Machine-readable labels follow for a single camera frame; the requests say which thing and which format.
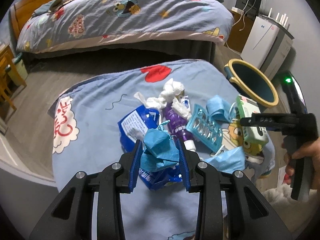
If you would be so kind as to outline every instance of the teal blister pack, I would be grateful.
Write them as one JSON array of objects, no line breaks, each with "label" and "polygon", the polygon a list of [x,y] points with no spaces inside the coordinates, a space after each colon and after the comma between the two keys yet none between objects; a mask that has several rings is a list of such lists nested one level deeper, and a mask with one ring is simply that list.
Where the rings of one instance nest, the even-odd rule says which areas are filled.
[{"label": "teal blister pack", "polygon": [[203,142],[213,152],[217,152],[222,143],[222,131],[220,125],[209,117],[207,111],[195,104],[194,111],[187,124],[187,130]]}]

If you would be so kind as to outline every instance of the purple bottle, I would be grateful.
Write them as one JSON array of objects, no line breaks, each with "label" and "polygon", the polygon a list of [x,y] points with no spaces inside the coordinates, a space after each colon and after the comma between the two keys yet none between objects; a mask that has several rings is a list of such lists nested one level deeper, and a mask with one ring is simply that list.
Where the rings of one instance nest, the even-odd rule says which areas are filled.
[{"label": "purple bottle", "polygon": [[188,120],[179,116],[172,108],[172,104],[167,104],[167,106],[162,110],[163,115],[167,120],[170,120],[168,123],[168,130],[172,135],[175,135],[177,138],[181,138],[184,141],[184,145],[187,150],[196,151],[196,146],[193,141],[193,135],[186,129]]}]

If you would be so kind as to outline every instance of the black monitor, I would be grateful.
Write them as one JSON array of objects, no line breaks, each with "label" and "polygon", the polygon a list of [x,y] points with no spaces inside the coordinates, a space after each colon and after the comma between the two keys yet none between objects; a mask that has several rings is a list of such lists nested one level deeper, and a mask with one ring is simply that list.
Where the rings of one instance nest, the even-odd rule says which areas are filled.
[{"label": "black monitor", "polygon": [[249,18],[254,19],[259,13],[261,0],[249,0],[248,5],[245,7],[245,5],[247,4],[247,1],[248,0],[237,0],[235,7],[246,12],[247,10],[249,10],[253,6],[246,15]]}]

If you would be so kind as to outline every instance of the silver screw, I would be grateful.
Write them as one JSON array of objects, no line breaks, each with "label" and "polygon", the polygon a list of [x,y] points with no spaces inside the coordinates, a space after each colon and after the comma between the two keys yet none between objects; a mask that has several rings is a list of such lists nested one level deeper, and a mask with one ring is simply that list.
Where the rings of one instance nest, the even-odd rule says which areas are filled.
[{"label": "silver screw", "polygon": [[205,169],[206,167],[208,167],[208,165],[205,162],[199,162],[198,167],[201,169]]},{"label": "silver screw", "polygon": [[77,177],[78,179],[82,179],[82,178],[84,177],[84,172],[83,172],[83,171],[79,171],[79,172],[77,173],[76,177]]},{"label": "silver screw", "polygon": [[243,177],[242,171],[236,171],[235,172],[235,176],[238,177],[238,178],[242,178]]},{"label": "silver screw", "polygon": [[120,163],[114,163],[112,166],[111,166],[114,170],[119,170],[121,168],[121,164]]}]

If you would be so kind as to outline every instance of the yellow rim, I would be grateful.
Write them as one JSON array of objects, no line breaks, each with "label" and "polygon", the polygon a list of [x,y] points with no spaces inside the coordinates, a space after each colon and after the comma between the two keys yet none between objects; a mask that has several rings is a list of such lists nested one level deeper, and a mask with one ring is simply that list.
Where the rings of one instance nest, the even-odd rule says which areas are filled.
[{"label": "yellow rim", "polygon": [[[236,74],[236,72],[233,70],[232,65],[233,64],[242,64],[242,65],[246,65],[247,67],[251,68],[253,71],[255,71],[258,75],[260,75],[263,80],[268,84],[268,86],[270,87],[272,94],[273,94],[273,98],[274,101],[273,102],[268,102],[266,100],[264,100],[263,98],[259,97],[256,93],[254,93],[249,87],[247,87],[246,84],[244,84],[244,82],[238,77],[238,75]],[[261,105],[263,105],[264,107],[267,108],[272,108],[274,106],[276,106],[279,102],[279,97],[278,97],[278,93],[275,89],[275,87],[273,86],[273,84],[271,83],[271,81],[260,71],[258,70],[256,67],[254,67],[253,65],[249,64],[248,62],[245,62],[243,60],[240,59],[231,59],[229,60],[227,66],[229,67],[231,73],[233,74],[234,77],[230,78],[230,82],[231,83],[236,83],[239,87],[241,87],[241,89],[244,90],[244,92],[246,92],[252,99],[257,99],[258,103],[260,103]]]}]

